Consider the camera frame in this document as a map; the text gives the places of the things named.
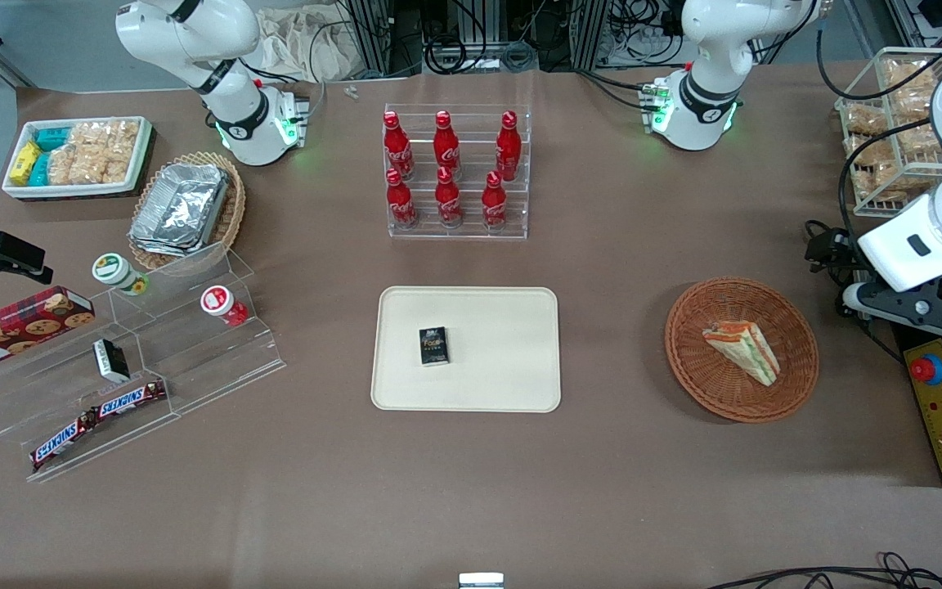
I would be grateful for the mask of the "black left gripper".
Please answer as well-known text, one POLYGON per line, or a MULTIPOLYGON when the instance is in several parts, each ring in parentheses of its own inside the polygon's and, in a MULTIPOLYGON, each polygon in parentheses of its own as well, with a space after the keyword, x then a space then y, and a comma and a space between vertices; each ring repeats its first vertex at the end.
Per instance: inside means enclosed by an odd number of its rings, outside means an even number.
POLYGON ((829 275, 857 272, 854 242, 849 232, 831 230, 830 225, 821 221, 806 221, 805 260, 811 268, 827 268, 829 275))

